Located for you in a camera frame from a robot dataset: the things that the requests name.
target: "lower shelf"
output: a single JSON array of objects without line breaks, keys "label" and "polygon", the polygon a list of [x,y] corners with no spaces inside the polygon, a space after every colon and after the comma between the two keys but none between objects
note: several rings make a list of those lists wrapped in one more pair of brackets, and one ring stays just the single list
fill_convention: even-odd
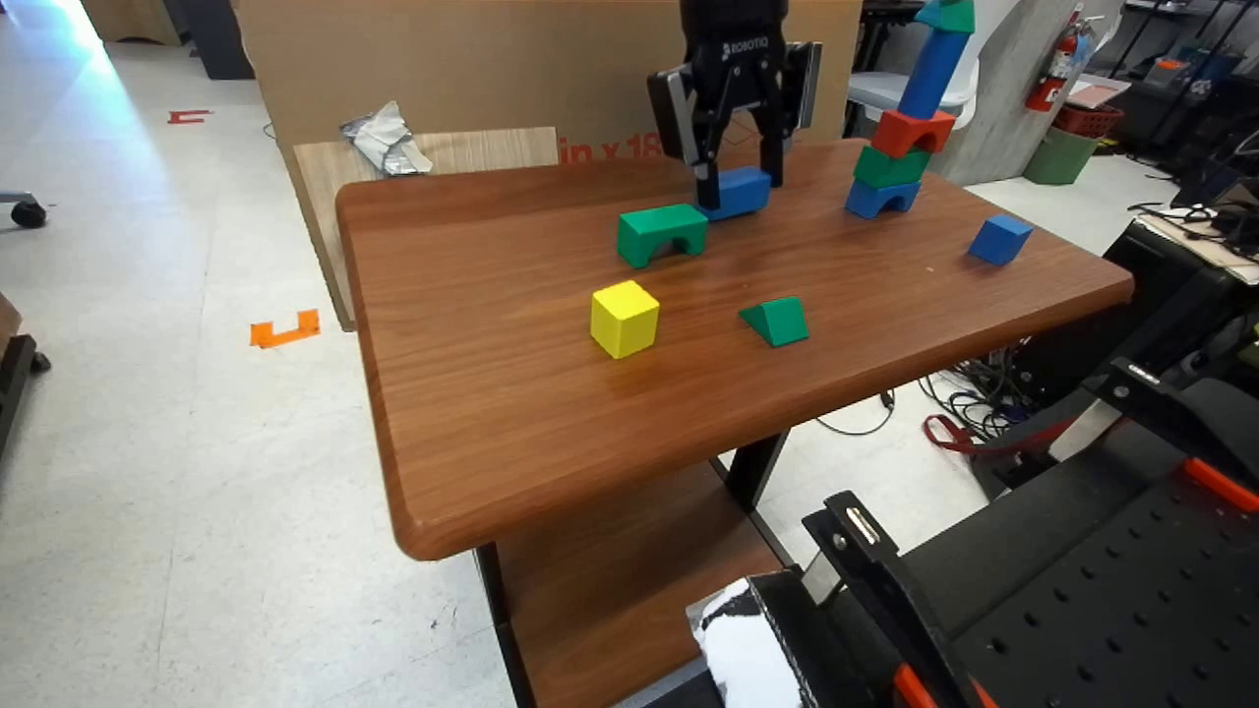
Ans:
[{"label": "lower shelf", "polygon": [[709,465],[501,542],[537,705],[615,705],[697,656],[684,604],[780,559]]}]

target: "green block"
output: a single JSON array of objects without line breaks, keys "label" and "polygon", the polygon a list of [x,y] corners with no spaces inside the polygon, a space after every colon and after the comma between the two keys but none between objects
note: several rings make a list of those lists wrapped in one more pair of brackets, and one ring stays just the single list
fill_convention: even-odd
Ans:
[{"label": "green block", "polygon": [[738,317],[776,351],[806,340],[810,339],[810,323],[804,317],[804,301],[800,300],[763,300],[749,310],[738,310]]},{"label": "green block", "polygon": [[694,204],[621,211],[617,256],[642,270],[661,251],[701,256],[709,246],[709,216]]},{"label": "green block", "polygon": [[918,183],[919,174],[927,170],[931,153],[927,149],[909,149],[905,158],[884,158],[872,144],[863,149],[857,161],[857,180],[872,187],[890,183]]},{"label": "green block", "polygon": [[976,2],[972,0],[931,0],[918,10],[918,24],[953,34],[976,34]]}]

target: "red block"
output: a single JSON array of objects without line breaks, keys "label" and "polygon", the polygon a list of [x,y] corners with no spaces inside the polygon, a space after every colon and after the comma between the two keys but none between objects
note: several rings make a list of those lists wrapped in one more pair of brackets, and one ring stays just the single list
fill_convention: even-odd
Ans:
[{"label": "red block", "polygon": [[878,129],[872,129],[872,149],[884,158],[905,158],[909,149],[927,149],[941,153],[953,135],[953,112],[931,112],[931,119],[909,119],[902,110],[884,110]]}]

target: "table leg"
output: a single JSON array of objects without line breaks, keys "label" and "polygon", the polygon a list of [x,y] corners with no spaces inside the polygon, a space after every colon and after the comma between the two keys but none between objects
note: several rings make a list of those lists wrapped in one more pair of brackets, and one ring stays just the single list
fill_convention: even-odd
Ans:
[{"label": "table leg", "polygon": [[763,482],[770,478],[780,453],[787,444],[787,431],[763,437],[755,444],[734,448],[730,471],[724,474],[724,489],[734,496],[734,502],[753,515],[758,502]]},{"label": "table leg", "polygon": [[516,705],[532,708],[536,705],[536,686],[528,684],[524,656],[520,656],[520,646],[516,646],[505,567],[501,567],[501,546],[475,546],[475,567],[480,567],[488,613],[497,617],[497,637],[501,637],[501,652],[505,652],[505,664],[509,664],[509,679],[511,679]]}]

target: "table top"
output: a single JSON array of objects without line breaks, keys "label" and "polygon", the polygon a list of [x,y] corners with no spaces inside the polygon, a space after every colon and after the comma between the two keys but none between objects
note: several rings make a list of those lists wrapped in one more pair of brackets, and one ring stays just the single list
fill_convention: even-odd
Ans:
[{"label": "table top", "polygon": [[[397,542],[456,553],[1128,300],[1121,266],[1041,230],[1010,266],[969,264],[994,207],[937,175],[909,216],[844,216],[857,149],[791,149],[758,216],[644,270],[617,260],[617,216],[690,199],[678,161],[341,187]],[[661,334],[611,363],[591,289],[629,275]],[[804,300],[810,340],[770,351],[738,323],[776,293]]]}]

